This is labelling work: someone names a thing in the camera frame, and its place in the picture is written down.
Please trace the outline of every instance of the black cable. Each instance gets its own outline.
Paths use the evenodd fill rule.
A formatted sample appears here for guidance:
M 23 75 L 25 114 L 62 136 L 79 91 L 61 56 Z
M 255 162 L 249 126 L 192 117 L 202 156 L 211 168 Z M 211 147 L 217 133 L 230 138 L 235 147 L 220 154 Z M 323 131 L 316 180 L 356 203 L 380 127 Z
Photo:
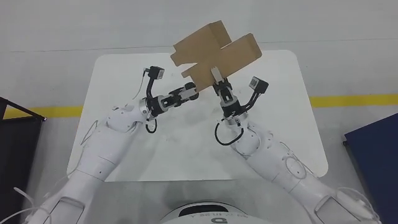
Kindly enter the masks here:
M 216 124 L 216 128 L 214 129 L 214 136 L 216 137 L 216 140 L 217 140 L 217 142 L 220 144 L 220 145 L 222 145 L 222 146 L 230 146 L 230 145 L 232 145 L 234 142 L 236 142 L 236 141 L 238 141 L 242 136 L 243 136 L 243 128 L 241 128 L 241 134 L 239 134 L 236 138 L 234 138 L 231 142 L 227 142 L 227 143 L 225 143 L 225 142 L 221 142 L 219 139 L 218 139 L 218 136 L 217 136 L 217 130 L 218 130 L 218 126 L 220 125 L 220 123 L 217 123 Z
M 152 99 L 153 98 L 152 97 L 152 86 L 154 85 L 154 81 L 155 81 L 155 79 L 153 79 L 153 78 L 149 79 L 149 82 L 148 82 L 148 85 L 147 85 L 147 98 L 148 99 Z
M 155 133 L 157 129 L 157 120 L 155 119 L 155 129 L 150 130 L 148 124 L 145 125 L 145 129 L 147 130 L 148 133 Z

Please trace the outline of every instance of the white cable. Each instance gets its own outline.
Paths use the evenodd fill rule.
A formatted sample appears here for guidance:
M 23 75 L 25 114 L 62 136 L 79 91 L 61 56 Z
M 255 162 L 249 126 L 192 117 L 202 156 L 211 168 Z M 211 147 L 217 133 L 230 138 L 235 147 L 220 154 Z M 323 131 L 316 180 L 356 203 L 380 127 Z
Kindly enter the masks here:
M 344 193 L 342 190 L 348 190 L 350 192 L 354 192 L 357 195 L 360 196 L 360 198 L 362 197 L 362 200 L 365 200 L 365 204 L 367 205 L 367 207 L 370 209 L 370 211 L 372 212 L 372 214 L 374 215 L 374 219 L 370 219 L 370 220 L 375 220 L 375 221 L 379 221 L 380 220 L 380 216 L 376 213 L 376 211 L 374 211 L 373 206 L 371 204 L 371 202 L 368 200 L 368 198 L 366 196 L 364 196 L 361 192 L 359 192 L 356 189 L 352 189 L 349 187 L 338 187 L 337 190 L 339 190 L 340 192 Z
M 132 97 L 132 99 L 131 99 L 131 100 L 134 100 L 135 98 L 137 98 L 137 96 L 138 96 L 139 92 L 141 91 L 141 88 L 142 88 L 142 83 L 144 82 L 144 77 L 145 77 L 145 69 L 144 69 L 144 73 L 142 74 L 142 78 L 141 78 L 141 84 L 139 85 L 138 92 L 136 93 L 136 95 L 135 95 L 134 97 Z
M 93 133 L 91 133 L 89 136 L 87 136 L 87 134 L 91 131 L 91 129 L 93 128 L 93 126 L 95 125 L 95 128 L 97 128 L 98 126 L 98 119 L 96 119 L 93 124 L 91 124 L 90 128 L 87 130 L 87 133 L 84 135 L 83 139 L 81 140 L 80 145 L 84 145 L 84 143 L 91 137 L 91 135 L 93 135 Z
M 32 205 L 32 207 L 35 206 L 35 203 L 34 203 L 33 198 L 30 197 L 27 193 L 23 192 L 21 189 L 18 189 L 17 187 L 14 187 L 14 190 L 15 190 L 16 192 L 20 193 L 23 197 L 25 197 L 25 198 L 30 202 L 30 204 Z
M 50 212 L 48 212 L 46 209 L 44 209 L 44 208 L 42 208 L 42 207 L 26 208 L 26 209 L 23 209 L 23 210 L 18 211 L 18 212 L 16 212 L 16 213 L 13 213 L 12 215 L 10 215 L 10 216 L 8 216 L 7 218 L 3 219 L 3 220 L 0 222 L 0 224 L 5 223 L 5 222 L 8 221 L 9 219 L 11 219 L 12 217 L 15 217 L 15 216 L 19 215 L 20 213 L 24 213 L 24 212 L 28 212 L 28 211 L 32 211 L 32 210 L 42 210 L 42 211 L 44 211 L 44 212 L 47 214 L 47 216 L 49 217 L 50 224 L 52 224 L 52 219 L 51 219 L 51 214 L 50 214 Z

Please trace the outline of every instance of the cardboard flap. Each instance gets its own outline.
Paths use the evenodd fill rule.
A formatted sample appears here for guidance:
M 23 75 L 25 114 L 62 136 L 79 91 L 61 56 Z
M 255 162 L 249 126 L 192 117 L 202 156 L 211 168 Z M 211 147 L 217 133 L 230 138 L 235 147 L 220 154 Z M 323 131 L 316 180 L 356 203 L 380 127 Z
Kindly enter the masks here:
M 176 66 L 196 63 L 218 53 L 231 43 L 223 22 L 217 21 L 202 27 L 174 45 L 171 58 Z
M 210 72 L 211 68 L 218 67 L 221 76 L 226 78 L 260 58 L 261 55 L 254 36 L 248 34 L 224 47 L 221 52 L 209 56 L 206 60 L 182 72 L 182 76 L 184 78 L 191 76 L 197 86 L 197 91 L 202 91 L 215 82 Z

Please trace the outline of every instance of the black frame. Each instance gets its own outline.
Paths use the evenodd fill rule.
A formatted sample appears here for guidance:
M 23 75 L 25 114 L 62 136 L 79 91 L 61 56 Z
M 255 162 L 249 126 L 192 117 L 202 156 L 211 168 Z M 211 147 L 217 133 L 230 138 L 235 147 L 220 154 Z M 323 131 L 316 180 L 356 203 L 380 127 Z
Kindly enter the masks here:
M 7 106 L 30 116 L 3 119 Z M 25 198 L 13 187 L 26 191 L 43 121 L 47 118 L 0 97 L 0 220 L 23 208 Z M 21 216 L 7 221 L 21 222 Z

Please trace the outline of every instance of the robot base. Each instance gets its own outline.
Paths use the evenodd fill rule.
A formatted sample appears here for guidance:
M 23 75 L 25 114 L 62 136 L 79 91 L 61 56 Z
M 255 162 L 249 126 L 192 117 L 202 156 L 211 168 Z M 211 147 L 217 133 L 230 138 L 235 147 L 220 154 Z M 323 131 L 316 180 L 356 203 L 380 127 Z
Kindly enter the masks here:
M 163 219 L 160 220 L 160 223 L 167 222 L 169 220 L 176 219 L 178 217 L 182 217 L 184 215 L 191 215 L 193 213 L 206 213 L 206 212 L 226 212 L 226 213 L 244 213 L 242 210 L 219 202 L 198 202 L 191 203 L 188 205 L 184 205 L 182 207 L 176 208 L 175 210 L 168 213 Z

